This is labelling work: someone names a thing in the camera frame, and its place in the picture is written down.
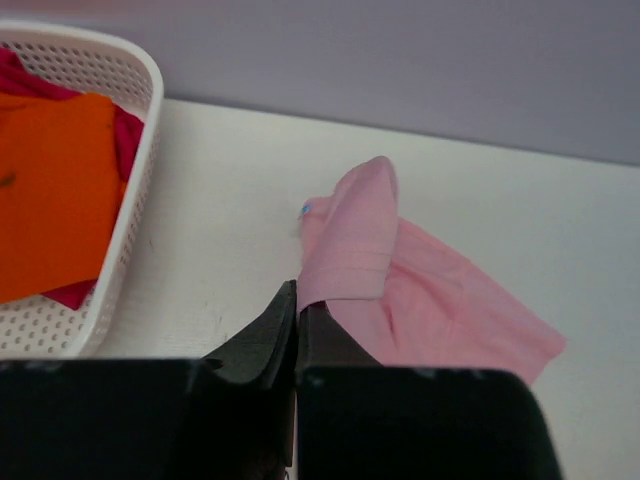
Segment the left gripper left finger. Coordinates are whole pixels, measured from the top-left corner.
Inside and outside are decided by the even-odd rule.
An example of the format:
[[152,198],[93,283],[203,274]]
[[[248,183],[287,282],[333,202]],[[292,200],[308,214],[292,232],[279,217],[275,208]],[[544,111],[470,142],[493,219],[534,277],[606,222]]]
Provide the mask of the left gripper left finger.
[[221,346],[202,358],[220,381],[269,390],[287,369],[290,347],[297,346],[296,281],[285,281],[265,310]]

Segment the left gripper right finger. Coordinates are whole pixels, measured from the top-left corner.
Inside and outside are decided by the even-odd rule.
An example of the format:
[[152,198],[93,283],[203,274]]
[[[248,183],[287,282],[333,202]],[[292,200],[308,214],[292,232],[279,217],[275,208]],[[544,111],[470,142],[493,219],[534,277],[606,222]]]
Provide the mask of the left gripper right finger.
[[331,315],[325,302],[299,315],[297,372],[311,367],[381,367]]

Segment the pink t-shirt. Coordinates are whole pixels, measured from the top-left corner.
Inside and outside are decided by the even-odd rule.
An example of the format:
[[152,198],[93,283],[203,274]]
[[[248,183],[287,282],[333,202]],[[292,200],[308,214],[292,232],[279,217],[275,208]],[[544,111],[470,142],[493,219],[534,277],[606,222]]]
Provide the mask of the pink t-shirt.
[[389,366],[493,368],[533,383],[566,347],[470,260],[398,213],[394,166],[376,157],[308,200],[298,305],[324,303]]

